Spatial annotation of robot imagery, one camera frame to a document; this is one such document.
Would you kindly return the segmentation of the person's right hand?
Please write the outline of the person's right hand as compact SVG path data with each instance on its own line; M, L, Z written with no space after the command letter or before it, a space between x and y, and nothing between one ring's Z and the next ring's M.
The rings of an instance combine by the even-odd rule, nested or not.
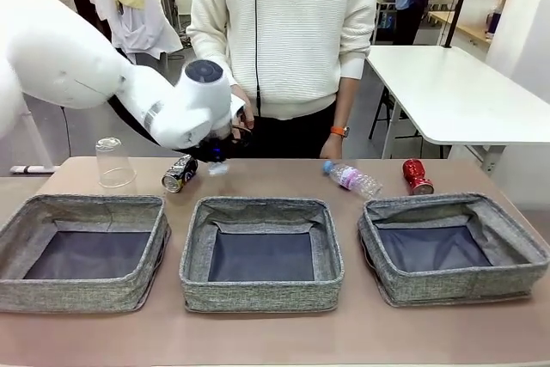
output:
M251 107L250 100L248 99L247 94L239 85L233 85L231 88L233 95L239 97L241 100L244 101L244 107L240 115L236 118L237 125L240 127L244 127L248 130L252 130L254 128L254 111Z

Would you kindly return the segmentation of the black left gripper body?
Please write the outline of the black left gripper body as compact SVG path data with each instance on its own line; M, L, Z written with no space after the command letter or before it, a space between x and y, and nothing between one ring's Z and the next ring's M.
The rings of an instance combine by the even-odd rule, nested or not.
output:
M201 142L200 160L203 162L225 162L239 157L252 141L253 131L240 125L230 125L221 138L211 135Z

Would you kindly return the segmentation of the person's left hand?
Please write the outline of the person's left hand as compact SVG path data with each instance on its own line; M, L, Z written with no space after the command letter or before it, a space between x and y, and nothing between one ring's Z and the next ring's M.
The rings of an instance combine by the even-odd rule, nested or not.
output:
M324 143L320 159L339 160L342 158L343 138L340 135L330 134Z

